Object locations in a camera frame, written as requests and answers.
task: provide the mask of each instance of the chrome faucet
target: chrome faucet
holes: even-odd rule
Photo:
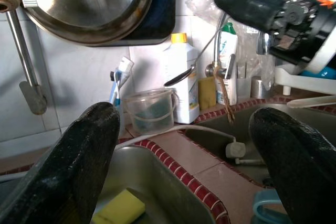
[[[226,13],[223,13],[220,17],[216,30],[219,31],[221,28],[227,23],[229,16]],[[223,79],[230,79],[231,73],[234,66],[235,55],[231,55],[229,64],[227,69],[223,69],[221,65],[221,61],[219,59],[219,46],[221,43],[221,32],[218,32],[215,37],[215,46],[214,46],[214,60],[211,64],[209,64],[205,69],[205,74],[207,77],[214,75],[214,69],[219,66],[219,70],[217,71],[217,75],[219,75]],[[257,54],[266,55],[268,54],[268,49],[272,42],[272,37],[268,34],[259,32],[258,35],[258,44],[257,44]]]

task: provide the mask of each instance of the white plastic bottle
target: white plastic bottle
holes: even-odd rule
[[[172,44],[163,52],[164,80],[171,80],[190,68],[197,58],[197,50],[187,43],[187,34],[172,34]],[[177,101],[174,110],[176,123],[190,124],[199,116],[198,79],[196,69],[188,78],[172,86]]]
[[[232,54],[236,54],[238,45],[238,36],[233,29],[233,24],[228,22],[222,29],[220,35],[220,49],[219,49],[219,59],[223,68],[227,68]],[[231,78],[224,80],[230,105],[237,103],[237,65],[234,64]],[[222,87],[220,82],[216,80],[216,100],[220,104],[225,104]]]

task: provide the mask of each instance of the stainless steel sink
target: stainless steel sink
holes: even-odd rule
[[[0,184],[0,195],[16,181],[9,183]],[[146,148],[115,151],[95,212],[126,188],[146,205],[134,224],[215,223],[209,209]]]
[[[336,134],[334,130],[336,125],[335,115],[313,109],[291,109],[285,104],[259,104],[254,107],[235,112],[236,120],[233,126],[229,125],[226,115],[201,122],[198,125],[228,133],[235,136],[238,142],[245,143],[246,155],[244,159],[261,159],[249,137],[248,124],[250,116],[253,112],[262,107],[271,107],[284,111],[299,121],[307,123],[311,127],[320,131],[333,145],[336,146]],[[269,186],[272,185],[265,165],[236,165],[233,159],[226,157],[225,147],[228,143],[230,143],[230,139],[196,130],[188,130],[186,132],[186,136],[222,160],[235,166],[237,170],[254,179],[256,182]]]

